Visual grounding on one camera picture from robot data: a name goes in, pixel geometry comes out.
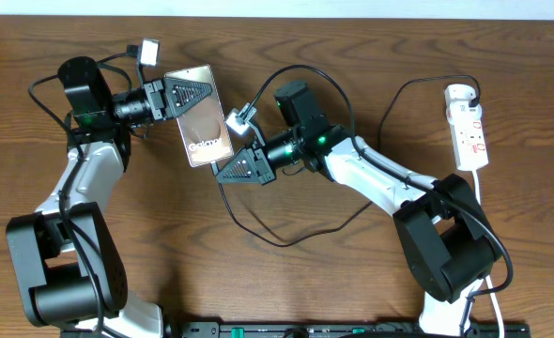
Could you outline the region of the bronze Samsung Galaxy smartphone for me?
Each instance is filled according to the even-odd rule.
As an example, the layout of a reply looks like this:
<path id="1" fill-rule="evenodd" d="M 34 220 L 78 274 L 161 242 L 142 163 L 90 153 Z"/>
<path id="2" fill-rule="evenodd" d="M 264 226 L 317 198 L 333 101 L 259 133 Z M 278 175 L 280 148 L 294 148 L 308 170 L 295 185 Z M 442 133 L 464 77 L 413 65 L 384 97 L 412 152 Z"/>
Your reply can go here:
<path id="1" fill-rule="evenodd" d="M 234 151 L 210 65 L 168 72 L 165 77 L 209 83 L 213 88 L 209 97 L 177 117 L 190 166 L 197 167 L 231 157 Z"/>

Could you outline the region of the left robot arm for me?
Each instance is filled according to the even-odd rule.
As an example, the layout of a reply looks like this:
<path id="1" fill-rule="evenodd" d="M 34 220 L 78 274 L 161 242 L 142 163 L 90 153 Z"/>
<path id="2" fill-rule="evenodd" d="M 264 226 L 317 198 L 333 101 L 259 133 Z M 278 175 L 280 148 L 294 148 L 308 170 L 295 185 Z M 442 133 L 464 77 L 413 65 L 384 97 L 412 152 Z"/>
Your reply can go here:
<path id="1" fill-rule="evenodd" d="M 103 212 L 126 171 L 139 127 L 185 116 L 216 94 L 209 66 L 183 69 L 113 93 L 103 72 L 109 59 L 77 56 L 55 77 L 70 112 L 67 166 L 49 197 L 6 228 L 23 312 L 36 327 L 64 337 L 178 337 L 180 328 L 128 287 Z"/>

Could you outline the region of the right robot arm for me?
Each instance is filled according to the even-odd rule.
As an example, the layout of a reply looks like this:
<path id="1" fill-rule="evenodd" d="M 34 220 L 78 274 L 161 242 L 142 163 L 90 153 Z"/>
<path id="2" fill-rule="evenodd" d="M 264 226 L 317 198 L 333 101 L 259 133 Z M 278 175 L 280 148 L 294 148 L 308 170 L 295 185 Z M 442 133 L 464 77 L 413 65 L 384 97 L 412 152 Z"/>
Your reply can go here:
<path id="1" fill-rule="evenodd" d="M 495 262 L 508 257 L 469 183 L 418 174 L 375 151 L 353 129 L 331 124 L 304 81 L 275 91 L 287 131 L 255 138 L 224 167 L 214 166 L 221 185 L 271 183 L 276 172 L 298 161 L 314 173 L 360 193 L 389 214 L 408 267 L 425 298 L 419 326 L 425 333 L 469 333 L 474 300 Z"/>

